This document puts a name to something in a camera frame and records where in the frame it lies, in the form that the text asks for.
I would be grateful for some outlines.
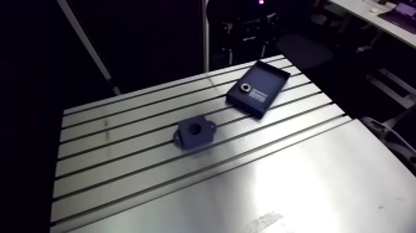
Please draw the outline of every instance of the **black tray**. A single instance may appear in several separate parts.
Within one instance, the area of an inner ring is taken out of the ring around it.
[[[246,113],[262,118],[290,74],[257,61],[227,92],[226,100]]]

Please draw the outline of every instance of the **desk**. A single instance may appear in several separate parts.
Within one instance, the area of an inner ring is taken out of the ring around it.
[[[254,63],[66,110],[51,232],[414,231],[412,174],[289,60],[263,61],[292,76],[262,120],[224,96]],[[214,142],[182,151],[195,115]]]
[[[378,14],[390,11],[393,9],[394,5],[387,4],[382,6],[371,0],[331,0],[331,2],[344,8],[353,15],[367,21],[382,31],[387,32],[393,37],[398,38],[412,48],[416,48],[416,34],[412,34],[377,16]],[[371,13],[370,10],[373,8],[377,8],[379,11],[377,13]]]

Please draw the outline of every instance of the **black object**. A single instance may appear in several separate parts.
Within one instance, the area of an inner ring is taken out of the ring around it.
[[[416,14],[414,11],[416,11],[416,6],[401,2],[392,11],[379,14],[378,17],[416,34]]]
[[[195,116],[178,123],[178,130],[173,134],[173,142],[181,149],[194,149],[211,143],[217,126],[207,121],[204,116]]]
[[[256,118],[262,118],[290,74],[257,61],[227,92],[227,102]]]
[[[298,69],[309,76],[309,72],[323,67],[332,60],[332,51],[320,43],[323,38],[317,34],[325,34],[329,30],[331,20],[327,20],[316,33],[316,25],[311,25],[315,0],[297,0],[290,3],[280,2],[281,12],[277,14],[280,19],[280,36],[275,40],[275,48],[283,53]],[[321,10],[327,19],[334,18],[333,14]]]

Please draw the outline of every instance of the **office chair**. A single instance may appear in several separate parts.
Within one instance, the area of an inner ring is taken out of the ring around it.
[[[310,23],[315,0],[281,1],[278,15],[282,29],[281,35],[276,41],[276,48],[281,51],[295,66],[304,73],[324,65],[333,57],[331,50],[307,37],[305,32]]]
[[[399,116],[380,123],[368,116],[363,117],[363,124],[385,145],[396,157],[416,175],[416,105]]]

